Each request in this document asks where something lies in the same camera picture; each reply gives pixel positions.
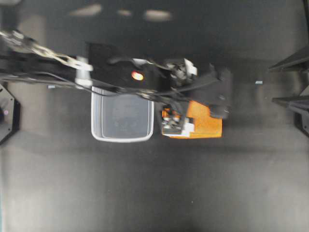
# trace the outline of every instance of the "black cable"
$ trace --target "black cable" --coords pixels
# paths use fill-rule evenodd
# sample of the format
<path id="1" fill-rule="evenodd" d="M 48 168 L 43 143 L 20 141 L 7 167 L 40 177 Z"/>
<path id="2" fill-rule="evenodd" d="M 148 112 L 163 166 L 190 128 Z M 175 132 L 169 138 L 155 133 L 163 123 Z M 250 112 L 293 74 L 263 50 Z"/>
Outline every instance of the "black cable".
<path id="1" fill-rule="evenodd" d="M 304 4 L 304 8 L 305 8 L 307 33 L 308 33 L 308 40 L 309 40 L 309 5 L 308 5 L 308 0 L 303 0 L 303 4 Z"/>
<path id="2" fill-rule="evenodd" d="M 54 77 L 54 78 L 56 78 L 56 79 L 65 81 L 65 82 L 73 83 L 73 84 L 75 84 L 76 86 L 82 88 L 83 90 L 85 90 L 85 91 L 87 91 L 87 92 L 89 92 L 89 93 L 94 93 L 94 94 L 97 94 L 97 95 L 102 96 L 102 97 L 114 97 L 114 96 L 119 96 L 119 95 L 123 94 L 123 93 L 118 93 L 118 94 L 113 94 L 113 95 L 105 95 L 105 94 L 101 94 L 101 93 L 95 92 L 95 91 L 93 91 L 93 90 L 91 90 L 91 89 L 88 89 L 88 88 L 86 88 L 86 87 L 84 87 L 84 86 L 82 86 L 82 85 L 80 85 L 80 84 L 75 83 L 74 81 L 70 81 L 70 80 L 68 80 L 68 79 L 66 79 L 66 78 L 60 77 L 60 76 L 58 76 L 58 75 L 56 75 L 56 74 L 53 74 L 53 73 L 50 73 L 50 72 L 32 72 L 32 73 L 33 73 L 33 74 L 36 74 L 36 75 L 48 75 L 48 76 L 52 76 L 52 77 Z"/>

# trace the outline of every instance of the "cable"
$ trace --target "cable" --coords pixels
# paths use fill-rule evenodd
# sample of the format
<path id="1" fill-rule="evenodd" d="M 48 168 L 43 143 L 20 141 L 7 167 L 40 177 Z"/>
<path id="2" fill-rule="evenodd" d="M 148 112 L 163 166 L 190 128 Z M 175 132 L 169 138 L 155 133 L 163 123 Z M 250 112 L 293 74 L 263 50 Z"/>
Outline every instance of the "cable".
<path id="1" fill-rule="evenodd" d="M 80 84 L 75 83 L 74 81 L 70 81 L 70 80 L 68 80 L 68 79 L 66 79 L 66 78 L 60 77 L 60 76 L 58 76 L 58 75 L 56 75 L 56 74 L 53 74 L 53 73 L 50 73 L 50 72 L 32 72 L 32 73 L 33 73 L 33 74 L 36 74 L 36 75 L 48 75 L 48 76 L 52 76 L 52 77 L 54 77 L 54 78 L 56 78 L 56 79 L 65 81 L 65 82 L 73 83 L 73 84 L 75 84 L 76 86 L 82 88 L 83 90 L 85 90 L 85 91 L 87 91 L 87 92 L 89 92 L 89 93 L 94 93 L 94 94 L 97 94 L 97 95 L 102 96 L 102 97 L 114 97 L 114 96 L 119 96 L 119 95 L 124 94 L 124 93 L 118 93 L 118 94 L 113 94 L 113 95 L 105 95 L 105 94 L 101 94 L 101 93 L 95 92 L 95 91 L 93 91 L 93 90 L 91 90 L 91 89 L 88 89 L 88 88 L 86 88 L 86 87 L 84 87 L 84 86 L 82 86 L 82 85 L 80 85 Z"/>

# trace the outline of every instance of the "white plastic part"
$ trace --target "white plastic part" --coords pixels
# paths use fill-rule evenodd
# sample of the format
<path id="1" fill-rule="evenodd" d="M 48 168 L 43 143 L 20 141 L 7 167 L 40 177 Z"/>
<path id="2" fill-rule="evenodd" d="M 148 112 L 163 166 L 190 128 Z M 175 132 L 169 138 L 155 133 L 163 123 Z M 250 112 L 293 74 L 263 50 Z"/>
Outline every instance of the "white plastic part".
<path id="1" fill-rule="evenodd" d="M 163 134 L 163 135 L 168 136 L 168 137 L 187 137 L 187 138 L 189 138 L 190 133 L 194 132 L 194 130 L 195 130 L 194 124 L 189 123 L 189 119 L 186 118 L 181 134 Z"/>
<path id="2" fill-rule="evenodd" d="M 197 68 L 194 67 L 193 63 L 187 59 L 184 59 L 184 63 L 187 69 L 187 75 L 195 75 L 197 76 Z"/>
<path id="3" fill-rule="evenodd" d="M 83 63 L 88 63 L 88 59 L 84 57 L 77 57 L 77 60 Z M 75 83 L 82 85 L 84 87 L 92 86 L 93 81 L 91 80 L 89 71 L 77 69 Z"/>
<path id="4" fill-rule="evenodd" d="M 100 88 L 96 88 L 96 87 L 92 87 L 92 90 L 100 93 L 100 94 L 108 94 L 107 91 L 104 91 L 103 89 Z M 126 117 L 123 117 L 123 115 L 125 114 L 129 114 L 128 109 L 133 108 L 134 106 L 137 104 L 139 105 L 140 102 L 138 103 L 134 103 L 134 101 L 141 101 L 141 103 L 145 103 L 146 107 L 143 107 L 147 112 L 135 112 L 135 114 L 137 116 L 141 115 L 145 115 L 147 118 L 145 119 L 145 122 L 147 122 L 147 125 L 138 125 L 139 128 L 147 128 L 147 131 L 145 131 L 145 133 L 143 132 L 142 136 L 139 137 L 135 137 L 134 136 L 134 131 L 132 131 L 131 136 L 132 137 L 115 137 L 115 136 L 109 136 L 108 134 L 106 134 L 104 132 L 104 127 L 108 127 L 110 126 L 110 124 L 115 123 L 114 120 L 114 116 L 113 113 L 108 112 L 104 113 L 103 112 L 103 103 L 106 101 L 110 101 L 112 100 L 112 98 L 121 98 L 119 99 L 120 102 L 122 101 L 127 101 L 126 102 L 126 108 L 121 109 L 122 111 L 119 112 L 119 108 L 117 108 L 117 106 L 115 106 L 115 104 L 111 104 L 111 107 L 108 108 L 108 111 L 115 111 L 116 114 L 114 116 L 119 116 L 121 118 L 121 120 L 123 121 L 123 123 L 128 123 L 130 124 L 130 121 L 126 121 Z M 148 101 L 148 100 L 144 100 L 139 98 L 138 96 L 135 95 L 121 95 L 121 96 L 115 96 L 115 97 L 103 97 L 97 94 L 92 94 L 91 96 L 91 132 L 92 135 L 95 139 L 99 140 L 99 141 L 105 141 L 105 142 L 113 142 L 113 143 L 134 143 L 134 142 L 142 142 L 142 141 L 146 141 L 148 140 L 154 131 L 154 102 L 153 101 Z"/>

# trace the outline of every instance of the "black surface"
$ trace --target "black surface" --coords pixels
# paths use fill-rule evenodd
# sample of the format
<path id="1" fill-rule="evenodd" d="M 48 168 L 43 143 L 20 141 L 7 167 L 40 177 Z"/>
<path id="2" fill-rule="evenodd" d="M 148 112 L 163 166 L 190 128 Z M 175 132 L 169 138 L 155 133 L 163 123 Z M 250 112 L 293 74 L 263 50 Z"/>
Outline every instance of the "black surface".
<path id="1" fill-rule="evenodd" d="M 0 85 L 0 145 L 19 127 L 19 102 Z"/>
<path id="2" fill-rule="evenodd" d="M 66 54 L 88 41 L 228 64 L 235 94 L 223 138 L 172 140 L 155 125 L 144 143 L 99 142 L 87 93 L 10 84 L 23 107 L 21 131 L 0 150 L 5 231 L 308 231 L 308 138 L 271 102 L 298 95 L 308 77 L 267 73 L 307 43 L 302 2 L 118 0 L 101 1 L 97 16 L 67 15 L 90 3 L 25 0 L 19 29 Z M 172 20 L 145 21 L 147 9 Z"/>

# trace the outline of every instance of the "metal chain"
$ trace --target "metal chain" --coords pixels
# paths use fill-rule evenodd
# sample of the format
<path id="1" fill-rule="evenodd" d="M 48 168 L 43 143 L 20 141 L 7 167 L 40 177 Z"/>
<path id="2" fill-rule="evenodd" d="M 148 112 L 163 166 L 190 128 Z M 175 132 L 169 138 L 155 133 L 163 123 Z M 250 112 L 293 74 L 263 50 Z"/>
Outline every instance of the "metal chain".
<path id="1" fill-rule="evenodd" d="M 77 59 L 74 59 L 72 57 L 69 57 L 67 55 L 64 54 L 59 54 L 59 53 L 55 53 L 53 50 L 47 48 L 47 47 L 43 47 L 41 45 L 38 45 L 37 43 L 34 43 L 31 50 L 41 56 L 41 57 L 45 57 L 45 58 L 52 58 L 55 59 L 57 61 L 59 61 L 60 63 L 70 66 L 72 68 L 75 69 L 79 69 L 79 70 L 85 70 L 85 71 L 93 71 L 93 67 L 90 64 L 87 64 L 85 62 L 79 61 Z"/>
<path id="2" fill-rule="evenodd" d="M 18 39 L 23 40 L 25 38 L 25 36 L 23 34 L 21 34 L 20 32 L 17 31 L 13 31 L 12 34 L 7 33 L 5 31 L 0 31 L 0 36 L 5 37 L 6 40 L 11 41 L 14 45 L 20 46 L 14 39 L 14 37 L 18 36 Z M 36 42 L 32 43 L 31 46 L 26 46 L 26 49 L 41 56 L 41 57 L 45 57 L 45 58 L 51 58 L 51 59 L 55 59 L 57 61 L 59 61 L 60 63 L 72 67 L 74 69 L 78 69 L 78 70 L 84 70 L 84 71 L 93 71 L 93 66 L 86 63 L 86 62 L 82 62 L 79 61 L 77 59 L 74 59 L 72 57 L 69 57 L 67 55 L 64 54 L 59 54 L 54 52 L 53 50 L 47 48 L 47 47 L 43 47 L 39 44 L 37 44 Z"/>

